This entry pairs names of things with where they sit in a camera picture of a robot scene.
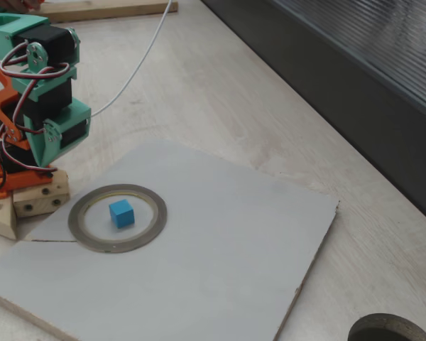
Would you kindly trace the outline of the person's hand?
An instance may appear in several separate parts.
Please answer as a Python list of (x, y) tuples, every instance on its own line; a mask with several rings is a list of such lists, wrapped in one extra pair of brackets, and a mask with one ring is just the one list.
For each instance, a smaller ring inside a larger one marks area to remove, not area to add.
[(0, 0), (0, 7), (7, 11), (26, 13), (28, 11), (39, 11), (39, 0)]

